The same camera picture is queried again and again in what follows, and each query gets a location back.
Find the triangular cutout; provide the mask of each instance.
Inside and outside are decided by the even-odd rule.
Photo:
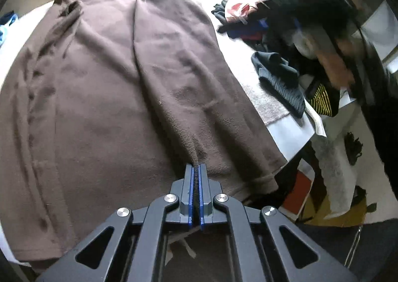
[[[281,232],[295,267],[302,269],[318,260],[317,254],[305,245],[286,226],[279,227],[279,231]]]
[[[90,244],[76,255],[76,261],[91,269],[98,268],[114,230],[110,226],[105,228]]]

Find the brown fleece fabric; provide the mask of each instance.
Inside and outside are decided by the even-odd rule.
[[[60,257],[186,163],[238,198],[286,162],[191,0],[55,0],[0,94],[0,219],[15,257]]]

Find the silver screw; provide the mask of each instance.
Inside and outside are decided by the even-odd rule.
[[[216,195],[216,200],[218,202],[226,202],[228,200],[228,196],[224,193],[220,193],[219,195]]]
[[[266,206],[263,208],[263,213],[266,216],[273,216],[276,214],[276,209],[272,206]]]
[[[119,208],[116,213],[119,217],[126,217],[128,214],[130,214],[130,210],[123,207]]]
[[[174,202],[176,200],[177,200],[177,196],[172,193],[169,193],[168,195],[164,196],[164,201],[166,201],[166,202]]]

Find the white table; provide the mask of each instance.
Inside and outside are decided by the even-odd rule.
[[[203,8],[209,14],[212,21],[216,20],[216,18],[210,13],[211,9],[216,3],[220,2],[221,0],[202,0],[201,2]],[[7,39],[5,40],[3,46],[0,48],[0,86],[3,86],[5,77],[7,76],[7,73],[12,63],[15,60],[15,57],[17,56],[37,24],[44,17],[47,10],[51,7],[51,5],[52,2],[49,2],[45,5],[37,7],[10,26]],[[226,37],[226,39],[223,39],[222,41],[236,42],[236,40],[230,40],[228,37]],[[248,65],[251,65],[250,57],[254,50],[247,47],[246,44],[244,44],[242,41],[241,45],[242,48],[244,48],[243,51],[225,51],[222,49],[223,46],[220,46],[220,49],[226,57],[227,61],[229,59],[234,59],[235,57],[231,56],[231,54],[235,54],[236,58],[239,58],[241,60],[243,59],[244,61],[246,61],[246,63],[248,63]],[[253,74],[253,77],[253,81],[258,82],[258,77],[256,73]],[[296,155],[301,150],[301,148],[311,139],[311,137],[315,133],[314,127],[306,114],[304,114],[303,118],[299,120],[296,120],[291,115],[287,115],[284,118],[281,118],[276,122],[270,124],[268,126],[268,130],[271,133],[279,150],[288,161],[291,160],[294,155]],[[1,224],[0,248],[9,261],[18,263],[18,261],[14,258],[11,250],[9,249],[7,241],[3,234],[3,230],[1,229]]]

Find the gray cloth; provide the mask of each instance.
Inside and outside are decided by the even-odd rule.
[[[286,162],[191,0],[55,0],[0,94],[0,219],[20,261],[57,258],[186,163],[224,192]]]

